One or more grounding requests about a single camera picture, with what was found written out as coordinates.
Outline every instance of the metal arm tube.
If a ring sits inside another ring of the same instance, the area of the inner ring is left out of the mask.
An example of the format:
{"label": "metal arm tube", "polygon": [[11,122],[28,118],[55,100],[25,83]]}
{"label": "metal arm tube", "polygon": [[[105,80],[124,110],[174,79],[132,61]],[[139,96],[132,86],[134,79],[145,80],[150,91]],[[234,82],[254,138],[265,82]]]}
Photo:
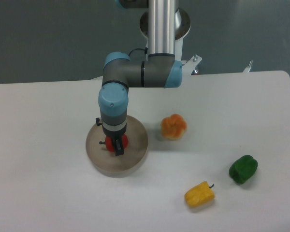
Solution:
{"label": "metal arm tube", "polygon": [[148,54],[174,54],[176,0],[149,0]]}

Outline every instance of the gray wall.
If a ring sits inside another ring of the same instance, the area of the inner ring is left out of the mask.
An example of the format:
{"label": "gray wall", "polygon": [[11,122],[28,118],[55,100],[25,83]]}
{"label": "gray wall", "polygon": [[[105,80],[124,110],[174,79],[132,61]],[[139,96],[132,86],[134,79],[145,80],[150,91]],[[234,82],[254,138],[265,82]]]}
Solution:
{"label": "gray wall", "polygon": [[[284,70],[290,75],[290,0],[180,0],[192,26],[183,59],[200,73]],[[86,80],[108,53],[144,47],[143,10],[113,0],[0,0],[0,83]],[[142,52],[135,52],[135,59]]]}

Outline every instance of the table surface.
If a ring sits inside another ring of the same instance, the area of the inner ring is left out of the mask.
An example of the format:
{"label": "table surface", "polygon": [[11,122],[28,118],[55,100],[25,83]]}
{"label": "table surface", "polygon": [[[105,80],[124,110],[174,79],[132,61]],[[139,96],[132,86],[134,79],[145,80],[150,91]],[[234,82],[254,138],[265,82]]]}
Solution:
{"label": "table surface", "polygon": [[[149,152],[123,178],[86,154],[99,117],[101,79],[0,85],[0,232],[290,232],[290,78],[285,72],[185,76],[180,88],[131,88],[128,114]],[[160,121],[188,123],[165,141]],[[258,162],[243,185],[228,176],[243,155]],[[207,181],[216,198],[189,209],[184,194]]]}

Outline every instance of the cable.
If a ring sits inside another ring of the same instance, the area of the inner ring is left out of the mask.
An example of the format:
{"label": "cable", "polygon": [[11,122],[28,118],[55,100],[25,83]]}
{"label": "cable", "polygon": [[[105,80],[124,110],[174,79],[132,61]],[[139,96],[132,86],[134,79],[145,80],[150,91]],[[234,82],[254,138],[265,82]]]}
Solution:
{"label": "cable", "polygon": [[136,51],[136,50],[141,50],[141,51],[144,51],[144,53],[146,54],[146,50],[145,50],[145,49],[143,49],[143,48],[135,48],[135,49],[133,49],[132,51],[130,51],[130,53],[129,53],[129,55],[128,55],[128,56],[130,56],[130,55],[131,55],[131,53],[132,53],[132,52],[134,52],[134,51]]}

